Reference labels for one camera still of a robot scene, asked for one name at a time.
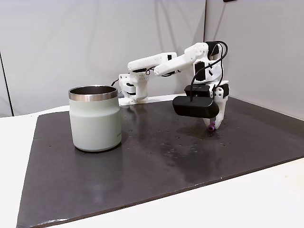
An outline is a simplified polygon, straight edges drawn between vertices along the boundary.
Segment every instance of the white wall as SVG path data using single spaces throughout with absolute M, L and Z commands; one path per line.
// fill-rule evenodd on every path
M 10 110 L 8 93 L 5 86 L 2 65 L 0 62 L 0 117 L 7 117 L 7 116 L 12 116 L 12 115 Z
M 304 1 L 207 0 L 205 40 L 223 40 L 234 97 L 304 119 Z
M 205 0 L 1 0 L 0 50 L 16 114 L 67 105 L 68 89 L 109 85 L 129 61 L 203 41 Z M 190 71 L 149 82 L 183 92 Z

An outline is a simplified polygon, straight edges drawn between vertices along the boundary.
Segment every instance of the black cable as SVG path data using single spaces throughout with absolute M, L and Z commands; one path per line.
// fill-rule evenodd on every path
M 207 68 L 209 68 L 209 67 L 211 67 L 211 66 L 217 64 L 219 61 L 222 61 L 223 58 L 225 58 L 226 55 L 227 55 L 227 53 L 228 53 L 228 46 L 227 46 L 227 44 L 226 44 L 225 42 L 219 41 L 219 40 L 216 41 L 216 42 L 218 42 L 219 44 L 223 44 L 223 45 L 225 46 L 225 48 L 226 48 L 225 54 L 224 54 L 221 58 L 219 58 L 217 61 L 215 61 L 214 63 L 212 63 L 212 64 L 210 64 L 210 65 L 208 65 L 208 66 L 205 66 L 205 67 L 199 69 L 199 70 L 196 72 L 196 74 L 194 75 L 194 77 L 193 77 L 193 79 L 192 79 L 192 81 L 191 81 L 191 85 L 190 85 L 190 101 L 191 101 L 191 102 L 193 102 L 193 95 L 192 95 L 193 83 L 194 83 L 194 80 L 196 79 L 197 74 L 198 74 L 200 71 L 205 70 L 205 69 L 207 69 Z
M 222 47 L 222 53 L 220 56 L 222 58 L 223 57 L 223 46 L 221 44 L 220 44 L 220 46 Z M 219 87 L 219 85 L 221 84 L 223 77 L 224 77 L 223 60 L 220 62 L 220 68 L 222 69 L 222 76 L 220 77 L 218 85 L 216 87 L 214 87 L 214 91 Z
M 119 79 L 112 82 L 111 86 L 114 86 L 115 82 L 117 82 Z
M 1 52 L 0 52 L 0 60 L 1 60 L 1 65 L 2 65 L 2 71 L 3 71 L 3 76 L 4 76 L 6 91 L 7 91 L 7 93 L 8 93 L 8 98 L 9 98 L 10 111 L 11 111 L 12 116 L 15 116 L 15 115 L 14 115 L 13 106 L 12 106 L 11 100 L 10 100 L 9 87 L 8 87 L 8 82 L 6 81 L 6 77 L 5 77 L 5 72 L 4 72 L 4 66 L 3 66 L 3 62 L 2 62 Z
M 154 70 L 154 67 L 150 67 L 149 69 L 146 70 L 146 75 L 150 75 L 150 70 Z

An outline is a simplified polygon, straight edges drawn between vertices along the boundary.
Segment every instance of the dark work surface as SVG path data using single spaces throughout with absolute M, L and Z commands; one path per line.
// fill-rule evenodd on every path
M 172 101 L 121 111 L 122 144 L 103 153 L 74 147 L 68 112 L 38 118 L 17 227 L 83 219 L 304 156 L 303 121 L 234 98 L 213 133 L 177 116 Z

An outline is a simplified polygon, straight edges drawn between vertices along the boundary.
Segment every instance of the mug rim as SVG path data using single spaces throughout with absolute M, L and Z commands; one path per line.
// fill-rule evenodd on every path
M 72 88 L 68 97 L 73 101 L 104 101 L 118 96 L 117 88 L 109 85 L 87 85 Z

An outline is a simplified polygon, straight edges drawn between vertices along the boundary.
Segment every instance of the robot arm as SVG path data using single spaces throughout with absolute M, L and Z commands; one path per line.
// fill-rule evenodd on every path
M 154 68 L 155 75 L 162 76 L 193 65 L 195 84 L 193 88 L 190 85 L 185 88 L 190 99 L 178 96 L 173 100 L 173 107 L 178 115 L 203 118 L 209 131 L 220 126 L 229 95 L 228 81 L 222 81 L 223 69 L 219 61 L 223 51 L 221 43 L 223 42 L 196 43 L 187 48 L 185 54 Z
M 155 67 L 159 64 L 168 62 L 169 60 L 176 58 L 177 54 L 175 52 L 166 52 L 166 53 L 161 53 L 155 56 L 150 56 L 146 58 L 141 58 L 135 61 L 132 61 L 128 64 L 128 70 L 130 72 L 140 72 L 146 71 L 147 69 L 151 67 Z
M 146 71 L 176 57 L 175 52 L 167 52 L 130 62 L 129 73 L 119 75 L 119 86 L 124 95 L 124 104 L 145 103 L 148 97 L 147 82 L 150 78 Z
M 175 70 L 182 70 L 192 66 L 198 58 L 207 58 L 207 54 L 207 43 L 196 43 L 187 48 L 185 54 L 156 66 L 154 73 L 156 76 L 162 76 Z

